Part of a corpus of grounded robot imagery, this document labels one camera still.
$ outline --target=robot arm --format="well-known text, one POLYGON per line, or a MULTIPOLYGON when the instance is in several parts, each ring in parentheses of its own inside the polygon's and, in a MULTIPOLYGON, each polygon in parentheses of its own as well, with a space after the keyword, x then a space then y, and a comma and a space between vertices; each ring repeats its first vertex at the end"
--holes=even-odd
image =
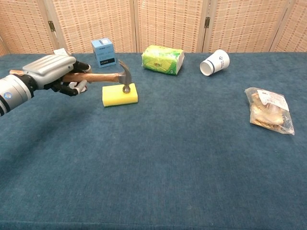
POLYGON ((64 55, 47 55, 23 67, 24 75, 8 75, 0 79, 0 115, 18 107, 34 97, 35 90, 52 89, 69 96, 80 93, 86 84, 81 81, 75 89, 63 83, 62 77, 69 72, 91 72, 88 64, 64 55))

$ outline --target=food bag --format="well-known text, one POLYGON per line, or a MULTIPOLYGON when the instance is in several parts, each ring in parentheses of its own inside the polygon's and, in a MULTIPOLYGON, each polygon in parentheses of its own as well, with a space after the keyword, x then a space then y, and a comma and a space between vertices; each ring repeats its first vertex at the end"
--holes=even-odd
POLYGON ((250 123, 283 134, 295 134, 283 95, 253 87, 245 93, 249 101, 250 123))

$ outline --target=tissue pack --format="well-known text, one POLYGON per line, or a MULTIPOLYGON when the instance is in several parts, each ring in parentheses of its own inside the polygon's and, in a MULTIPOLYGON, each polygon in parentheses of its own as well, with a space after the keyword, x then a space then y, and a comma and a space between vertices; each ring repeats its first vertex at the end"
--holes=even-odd
POLYGON ((157 72, 177 75, 183 59, 182 49, 151 45, 142 54, 142 66, 157 72))

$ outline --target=paper cup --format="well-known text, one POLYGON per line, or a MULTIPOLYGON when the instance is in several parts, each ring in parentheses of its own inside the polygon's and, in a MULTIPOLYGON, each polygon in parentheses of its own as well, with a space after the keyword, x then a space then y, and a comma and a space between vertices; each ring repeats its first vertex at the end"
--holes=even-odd
POLYGON ((228 54, 218 49, 210 57, 204 60, 200 69, 203 75, 210 76, 221 69, 225 69, 229 66, 229 56, 228 54))

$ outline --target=hammer handle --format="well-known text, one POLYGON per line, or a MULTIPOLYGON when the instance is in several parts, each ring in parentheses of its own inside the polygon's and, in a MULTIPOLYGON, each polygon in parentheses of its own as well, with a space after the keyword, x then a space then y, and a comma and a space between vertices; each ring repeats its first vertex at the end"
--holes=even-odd
MULTIPOLYGON (((22 70, 10 70, 10 74, 24 75, 24 72, 22 70)), ((82 80, 87 80, 88 82, 118 82, 118 79, 118 73, 67 73, 63 78, 63 82, 81 82, 82 80)))

